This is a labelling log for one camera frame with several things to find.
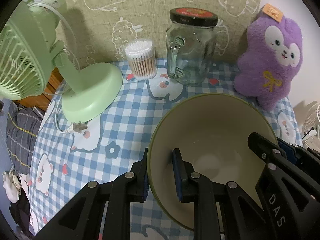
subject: green bowl rim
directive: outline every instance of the green bowl rim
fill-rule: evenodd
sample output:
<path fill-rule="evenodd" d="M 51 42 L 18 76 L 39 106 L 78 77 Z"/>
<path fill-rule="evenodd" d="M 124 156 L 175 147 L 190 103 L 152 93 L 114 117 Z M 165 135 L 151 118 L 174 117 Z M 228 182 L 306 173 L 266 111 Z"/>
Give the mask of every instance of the green bowl rim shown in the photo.
<path fill-rule="evenodd" d="M 278 140 L 277 140 L 276 134 L 275 134 L 273 128 L 271 127 L 271 125 L 269 124 L 269 122 L 267 121 L 267 119 L 265 118 L 265 116 L 264 116 L 263 114 L 261 114 L 260 111 L 259 111 L 257 108 L 255 108 L 254 106 L 252 106 L 250 103 L 248 103 L 247 101 L 245 101 L 245 100 L 243 100 L 243 99 L 241 99 L 241 98 L 239 98 L 239 97 L 236 97 L 236 96 L 234 96 L 234 95 L 224 94 L 224 93 L 204 93 L 204 94 L 199 94 L 199 95 L 195 95 L 195 96 L 189 97 L 189 98 L 181 101 L 180 103 L 176 104 L 173 108 L 171 108 L 171 109 L 165 114 L 165 116 L 162 117 L 162 119 L 161 119 L 160 122 L 158 123 L 155 131 L 154 131 L 153 134 L 152 134 L 152 137 L 151 137 L 151 140 L 150 140 L 150 144 L 149 144 L 149 148 L 148 148 L 148 155 L 147 155 L 147 173 L 148 173 L 148 179 L 149 179 L 149 184 L 150 184 L 151 192 L 152 192 L 153 196 L 155 197 L 158 205 L 159 205 L 159 206 L 161 207 L 161 209 L 163 210 L 163 212 L 164 212 L 172 221 L 176 222 L 176 223 L 177 223 L 178 225 L 180 225 L 181 227 L 183 227 L 183 228 L 185 228 L 185 229 L 188 229 L 188 230 L 190 230 L 190 231 L 193 231 L 193 229 L 192 229 L 192 228 L 189 228 L 189 227 L 187 227 L 187 226 L 185 226 L 185 225 L 183 225 L 182 223 L 180 223 L 179 221 L 177 221 L 174 217 L 172 217 L 172 215 L 169 214 L 169 212 L 164 208 L 164 206 L 163 206 L 162 203 L 160 202 L 159 197 L 158 197 L 157 194 L 156 194 L 156 191 L 155 191 L 155 189 L 154 189 L 153 182 L 152 182 L 152 177 L 151 177 L 151 167 L 150 167 L 150 166 L 151 166 L 151 148 L 152 148 L 152 145 L 153 145 L 153 142 L 154 142 L 154 140 L 155 140 L 155 136 L 156 136 L 156 133 L 157 133 L 159 127 L 161 126 L 161 124 L 162 124 L 162 122 L 164 121 L 164 119 L 166 119 L 166 117 L 167 117 L 174 109 L 176 109 L 178 106 L 180 106 L 180 105 L 182 105 L 183 103 L 186 103 L 187 101 L 190 101 L 190 100 L 192 100 L 192 99 L 194 99 L 194 98 L 203 97 L 203 96 L 207 96 L 207 95 L 219 95 L 219 96 L 223 95 L 223 96 L 232 97 L 232 98 L 235 98 L 235 99 L 237 99 L 237 100 L 239 100 L 239 101 L 247 104 L 247 105 L 250 106 L 251 108 L 253 108 L 256 112 L 258 112 L 258 113 L 261 115 L 261 117 L 265 120 L 265 122 L 267 123 L 267 125 L 268 125 L 269 128 L 271 129 L 271 131 L 272 131 L 272 133 L 273 133 L 273 135 L 274 135 L 274 137 L 275 137 L 275 142 L 276 142 L 275 144 L 278 146 Z"/>

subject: yellow bow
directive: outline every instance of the yellow bow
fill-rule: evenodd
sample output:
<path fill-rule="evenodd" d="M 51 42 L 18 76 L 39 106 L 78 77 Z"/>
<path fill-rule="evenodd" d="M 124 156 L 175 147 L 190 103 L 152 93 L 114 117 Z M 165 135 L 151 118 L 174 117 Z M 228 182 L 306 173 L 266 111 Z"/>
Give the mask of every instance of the yellow bow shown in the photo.
<path fill-rule="evenodd" d="M 273 78 L 270 71 L 266 70 L 263 72 L 263 76 L 268 80 L 267 83 L 263 85 L 263 87 L 269 87 L 269 91 L 273 91 L 273 85 L 276 85 L 277 87 L 280 87 L 282 85 L 282 81 L 280 79 Z"/>

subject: large beige bowl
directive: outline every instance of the large beige bowl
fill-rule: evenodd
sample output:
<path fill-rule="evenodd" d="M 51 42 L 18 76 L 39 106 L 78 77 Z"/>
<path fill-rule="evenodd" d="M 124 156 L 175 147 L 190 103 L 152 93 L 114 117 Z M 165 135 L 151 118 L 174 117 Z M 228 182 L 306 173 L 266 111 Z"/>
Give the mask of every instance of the large beige bowl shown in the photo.
<path fill-rule="evenodd" d="M 151 138 L 147 170 L 154 197 L 164 212 L 192 230 L 193 203 L 180 203 L 172 169 L 172 150 L 180 148 L 195 171 L 219 183 L 236 181 L 259 205 L 254 189 L 264 167 L 247 144 L 257 132 L 277 145 L 268 121 L 237 97 L 209 93 L 184 100 L 160 121 Z"/>

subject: glass jar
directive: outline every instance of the glass jar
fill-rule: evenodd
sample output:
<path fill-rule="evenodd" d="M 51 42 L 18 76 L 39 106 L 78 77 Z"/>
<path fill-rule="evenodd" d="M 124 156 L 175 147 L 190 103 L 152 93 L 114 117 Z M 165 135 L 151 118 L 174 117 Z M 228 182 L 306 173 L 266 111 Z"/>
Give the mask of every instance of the glass jar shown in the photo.
<path fill-rule="evenodd" d="M 168 76 L 183 85 L 199 86 L 207 77 L 216 44 L 218 17 L 197 8 L 170 10 L 166 31 Z"/>

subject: fan base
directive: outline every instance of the fan base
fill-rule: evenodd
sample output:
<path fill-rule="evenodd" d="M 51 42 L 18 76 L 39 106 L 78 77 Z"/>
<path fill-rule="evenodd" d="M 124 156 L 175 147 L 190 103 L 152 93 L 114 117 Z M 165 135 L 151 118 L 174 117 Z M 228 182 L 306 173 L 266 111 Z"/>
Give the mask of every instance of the fan base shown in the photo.
<path fill-rule="evenodd" d="M 62 95 L 62 110 L 70 122 L 87 122 L 101 114 L 116 98 L 123 81 L 122 72 L 110 63 L 95 63 L 80 71 L 86 89 Z"/>

